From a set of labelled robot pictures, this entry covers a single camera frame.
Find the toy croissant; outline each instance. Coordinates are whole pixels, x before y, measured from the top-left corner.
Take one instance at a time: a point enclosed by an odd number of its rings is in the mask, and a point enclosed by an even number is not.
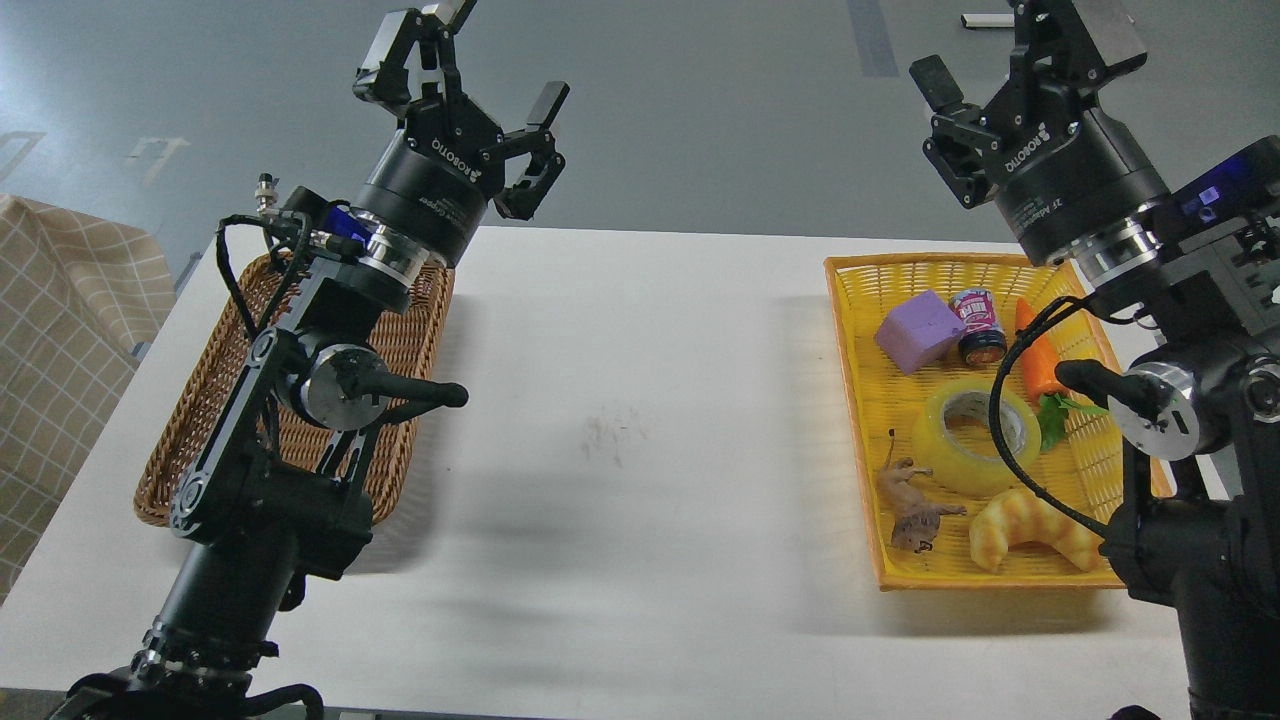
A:
[[[1083,571],[1102,565],[1102,538],[1059,512],[1027,488],[1005,491],[991,498],[969,525],[969,555],[983,570],[995,573],[1009,548],[1042,542]]]

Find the beige checkered cloth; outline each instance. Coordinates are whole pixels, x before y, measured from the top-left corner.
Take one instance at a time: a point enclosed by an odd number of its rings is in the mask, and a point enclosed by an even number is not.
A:
[[[0,602],[173,302],[147,233],[0,195]]]

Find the purple sponge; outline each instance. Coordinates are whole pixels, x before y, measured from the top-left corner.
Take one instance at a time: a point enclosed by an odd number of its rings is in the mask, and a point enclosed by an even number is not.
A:
[[[890,310],[876,331],[876,343],[910,375],[960,342],[964,320],[932,290]]]

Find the can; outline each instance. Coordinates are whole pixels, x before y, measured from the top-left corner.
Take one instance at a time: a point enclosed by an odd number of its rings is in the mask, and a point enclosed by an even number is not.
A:
[[[1000,363],[1007,345],[1005,331],[996,319],[996,299],[980,287],[961,290],[951,297],[951,311],[964,322],[960,336],[960,357],[970,368]]]

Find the table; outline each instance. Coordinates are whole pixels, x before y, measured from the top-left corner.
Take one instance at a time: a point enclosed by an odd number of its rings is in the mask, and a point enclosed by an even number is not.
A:
[[[239,265],[260,237],[232,236]],[[484,227],[396,512],[253,689],[543,717],[1187,715],[1171,610],[876,588],[822,260],[1004,243]],[[0,685],[124,665],[186,543],[131,496],[225,297],[211,255],[0,609]],[[1128,363],[1153,346],[1112,336]]]

